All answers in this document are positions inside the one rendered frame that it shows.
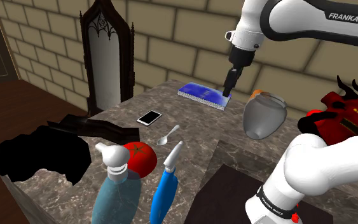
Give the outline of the silver spoon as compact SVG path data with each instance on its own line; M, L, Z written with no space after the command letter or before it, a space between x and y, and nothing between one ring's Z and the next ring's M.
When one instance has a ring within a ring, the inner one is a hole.
M168 142L169 135L171 135L173 132L175 132L179 127L180 127L180 125L175 125L168 134L159 138L159 140L157 141L157 145L158 146L165 145Z

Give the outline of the blue book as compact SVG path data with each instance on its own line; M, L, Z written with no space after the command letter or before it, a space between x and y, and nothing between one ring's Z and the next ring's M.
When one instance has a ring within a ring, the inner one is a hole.
M189 82L181 87L177 94L193 101L224 111L231 94L223 96L223 92L210 87L206 87L194 82Z

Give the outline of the teal bottle with white pump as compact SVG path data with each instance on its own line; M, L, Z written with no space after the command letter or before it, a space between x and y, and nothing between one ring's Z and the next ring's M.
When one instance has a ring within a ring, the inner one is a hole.
M139 203L141 180L128 168L130 152L120 145L95 145L107 166L92 212L92 224L131 224Z

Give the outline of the dark brown wavy slab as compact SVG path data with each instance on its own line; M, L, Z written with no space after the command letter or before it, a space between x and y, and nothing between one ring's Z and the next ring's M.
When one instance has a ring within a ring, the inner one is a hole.
M101 137L124 145L140 141L139 128L124 128L104 120L92 120L85 116L68 114L59 123L47 121L49 128L77 136Z

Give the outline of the white smartphone with black screen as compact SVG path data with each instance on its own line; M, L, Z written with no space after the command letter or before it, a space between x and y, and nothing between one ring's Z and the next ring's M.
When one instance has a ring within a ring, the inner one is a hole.
M159 119L161 116L162 116L161 113L154 110L150 110L146 114L139 117L137 119L137 122L148 127L152 123L154 123L157 119Z

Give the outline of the black lumpy object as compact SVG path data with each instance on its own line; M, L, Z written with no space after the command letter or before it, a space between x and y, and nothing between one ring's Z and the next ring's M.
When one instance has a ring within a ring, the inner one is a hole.
M65 175L78 183L92 163L88 143L75 134L39 126L0 144L0 176L26 181L40 169Z

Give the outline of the red and black horned figure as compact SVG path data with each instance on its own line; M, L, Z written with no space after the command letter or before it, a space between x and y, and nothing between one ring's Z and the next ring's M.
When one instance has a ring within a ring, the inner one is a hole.
M321 99L327 106L326 110L311 110L298 121L301 133L315 134L327 145L358 136L358 85L353 81L349 87L340 78L337 83L345 91L345 95L338 95L336 92L326 94Z

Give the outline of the dark robot stand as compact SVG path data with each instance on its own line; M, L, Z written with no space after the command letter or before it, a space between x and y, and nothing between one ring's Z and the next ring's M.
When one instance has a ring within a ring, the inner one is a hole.
M223 164L197 193L184 224L251 224L245 203L261 185Z

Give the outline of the blue bottle with grey cap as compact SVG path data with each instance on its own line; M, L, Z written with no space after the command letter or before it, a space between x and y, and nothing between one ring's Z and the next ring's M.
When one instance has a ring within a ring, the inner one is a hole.
M149 215L150 224L162 224L176 195L178 179L175 176L176 161L181 152L183 141L180 141L164 161L165 170L158 188L153 196Z

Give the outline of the red tomato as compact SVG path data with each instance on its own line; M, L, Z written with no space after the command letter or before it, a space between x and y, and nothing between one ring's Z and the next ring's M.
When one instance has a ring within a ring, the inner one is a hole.
M123 145L130 152L128 168L144 178L157 165L157 156L154 150L146 143L131 142Z

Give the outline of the grey vase with orange rim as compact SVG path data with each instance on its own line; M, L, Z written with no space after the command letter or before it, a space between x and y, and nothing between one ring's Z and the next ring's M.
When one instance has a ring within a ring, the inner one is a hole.
M251 139L264 139L283 124L286 116L287 104L283 98L257 89L244 108L244 132Z

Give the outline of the dark wood gothic standing mirror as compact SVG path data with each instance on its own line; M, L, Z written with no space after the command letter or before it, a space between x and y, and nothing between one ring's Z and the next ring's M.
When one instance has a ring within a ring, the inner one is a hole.
M80 15L84 64L94 116L134 96L133 25L128 25L111 0L95 0Z

